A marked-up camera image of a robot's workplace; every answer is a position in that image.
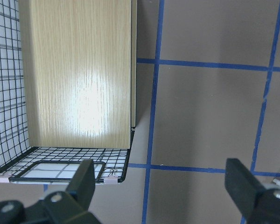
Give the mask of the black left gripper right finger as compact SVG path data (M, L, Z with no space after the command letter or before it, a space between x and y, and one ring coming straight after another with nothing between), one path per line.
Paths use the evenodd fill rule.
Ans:
M242 216L251 216L259 197L266 192L264 185L237 158L226 160L224 186Z

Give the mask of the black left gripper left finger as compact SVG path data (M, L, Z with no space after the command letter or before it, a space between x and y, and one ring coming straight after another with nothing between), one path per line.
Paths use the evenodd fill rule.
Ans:
M89 209L94 195L94 174L93 160L82 161L65 190L84 210Z

